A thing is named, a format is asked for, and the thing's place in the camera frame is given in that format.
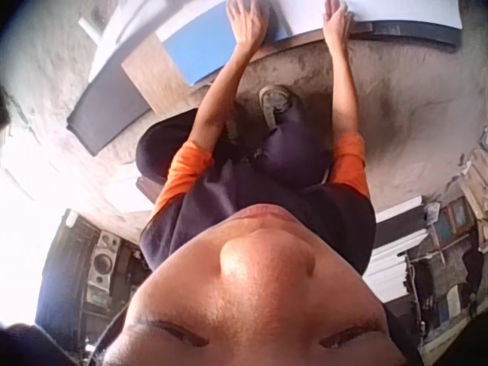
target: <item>nose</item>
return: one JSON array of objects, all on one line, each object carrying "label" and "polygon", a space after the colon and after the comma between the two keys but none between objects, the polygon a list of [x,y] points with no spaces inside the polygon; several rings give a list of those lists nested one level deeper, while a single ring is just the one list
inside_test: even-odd
[{"label": "nose", "polygon": [[283,230],[262,229],[227,242],[220,252],[222,281],[249,311],[279,312],[290,297],[304,296],[313,277],[310,245]]}]

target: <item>eye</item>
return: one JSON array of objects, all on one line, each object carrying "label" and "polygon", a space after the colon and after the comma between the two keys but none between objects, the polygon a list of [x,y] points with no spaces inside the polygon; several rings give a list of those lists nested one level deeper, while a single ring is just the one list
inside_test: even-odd
[{"label": "eye", "polygon": [[377,332],[378,328],[375,325],[356,326],[347,329],[339,334],[332,335],[320,341],[320,345],[325,348],[341,348],[353,339],[360,337],[369,332]]},{"label": "eye", "polygon": [[199,335],[196,335],[193,332],[190,332],[189,330],[186,330],[185,328],[177,326],[173,323],[158,322],[158,328],[164,329],[173,337],[179,339],[187,345],[191,345],[192,347],[202,348],[209,343],[207,339],[200,337]]}]

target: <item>dark pants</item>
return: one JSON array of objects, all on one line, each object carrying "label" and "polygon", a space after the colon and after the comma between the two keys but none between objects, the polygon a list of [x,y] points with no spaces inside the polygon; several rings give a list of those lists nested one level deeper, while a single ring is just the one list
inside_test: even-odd
[{"label": "dark pants", "polygon": [[[142,175],[165,184],[172,159],[188,139],[195,115],[196,110],[189,111],[146,131],[136,151],[137,168]],[[249,159],[256,169],[294,188],[319,184],[332,163],[331,154],[299,118],[291,118],[274,128],[256,154],[225,140],[219,140],[213,152],[217,166],[229,160],[239,162],[244,159]]]}]

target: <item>black t-shirt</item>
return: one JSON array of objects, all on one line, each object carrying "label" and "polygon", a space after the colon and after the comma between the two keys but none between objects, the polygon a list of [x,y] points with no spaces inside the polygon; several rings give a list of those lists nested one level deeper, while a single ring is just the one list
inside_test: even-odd
[{"label": "black t-shirt", "polygon": [[[157,213],[140,245],[154,271],[172,253],[206,229],[255,204],[288,210],[337,251],[360,275],[373,251],[376,220],[369,199],[347,185],[316,185],[297,191],[277,183],[251,164],[209,168],[186,193]],[[410,364],[422,364],[419,353],[387,311],[392,340]]]}]

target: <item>hand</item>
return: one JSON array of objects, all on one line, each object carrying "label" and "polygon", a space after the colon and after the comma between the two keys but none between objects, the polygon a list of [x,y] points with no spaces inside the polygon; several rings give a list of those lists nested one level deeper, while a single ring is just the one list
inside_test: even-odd
[{"label": "hand", "polygon": [[349,28],[354,15],[348,12],[346,3],[339,0],[326,0],[326,13],[323,17],[323,36],[329,52],[347,52]]},{"label": "hand", "polygon": [[227,0],[227,16],[236,38],[236,49],[243,51],[248,56],[253,56],[262,45],[268,30],[268,2],[266,0]]}]

